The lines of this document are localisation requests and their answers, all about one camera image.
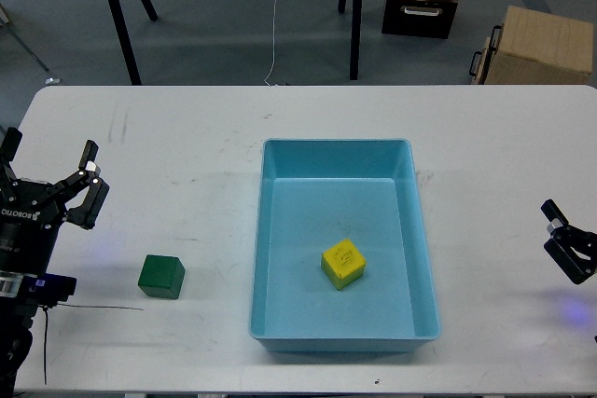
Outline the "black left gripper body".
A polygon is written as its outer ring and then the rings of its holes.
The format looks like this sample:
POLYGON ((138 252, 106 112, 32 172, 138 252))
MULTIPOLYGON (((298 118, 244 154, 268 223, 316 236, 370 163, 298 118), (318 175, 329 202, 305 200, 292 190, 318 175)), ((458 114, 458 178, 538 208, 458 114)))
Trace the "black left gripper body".
POLYGON ((67 183, 1 177, 1 239, 31 237, 56 240, 65 216, 67 183))

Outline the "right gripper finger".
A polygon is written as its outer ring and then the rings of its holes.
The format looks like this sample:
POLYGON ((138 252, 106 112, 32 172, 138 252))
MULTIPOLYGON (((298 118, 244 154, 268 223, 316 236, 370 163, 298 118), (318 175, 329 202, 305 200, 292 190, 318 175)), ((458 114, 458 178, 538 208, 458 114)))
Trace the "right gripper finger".
POLYGON ((544 249, 573 284, 581 284, 596 272, 596 234, 572 226, 552 199, 541 211, 548 219, 544 249))

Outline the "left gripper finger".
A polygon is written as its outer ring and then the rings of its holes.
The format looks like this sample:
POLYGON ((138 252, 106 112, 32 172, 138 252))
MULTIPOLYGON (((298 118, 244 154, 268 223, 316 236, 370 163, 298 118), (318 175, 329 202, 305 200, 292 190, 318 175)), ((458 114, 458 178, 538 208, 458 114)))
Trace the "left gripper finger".
POLYGON ((16 200, 13 184, 17 178, 10 163, 17 153, 21 138, 22 133, 18 129, 9 127, 1 143, 1 195, 4 202, 16 200))
POLYGON ((99 146, 88 140, 84 146, 78 169, 75 173, 49 188, 50 200, 59 206, 61 220, 91 230, 109 192, 109 185, 102 179, 100 168, 95 163, 99 146), (78 206, 66 208, 66 204, 79 193, 85 196, 78 206))

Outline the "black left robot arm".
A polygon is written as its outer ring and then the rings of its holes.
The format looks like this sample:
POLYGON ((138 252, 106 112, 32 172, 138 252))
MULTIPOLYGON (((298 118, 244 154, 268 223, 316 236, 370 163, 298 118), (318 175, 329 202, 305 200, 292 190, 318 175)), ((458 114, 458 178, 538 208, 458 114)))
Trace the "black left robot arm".
POLYGON ((88 140, 77 170, 52 184, 16 176, 13 161, 22 134, 7 130, 1 143, 1 395, 11 397, 18 370, 33 344, 38 309, 73 295, 76 279, 47 273, 59 230, 71 223, 92 229, 109 185, 95 164, 98 145, 88 140))

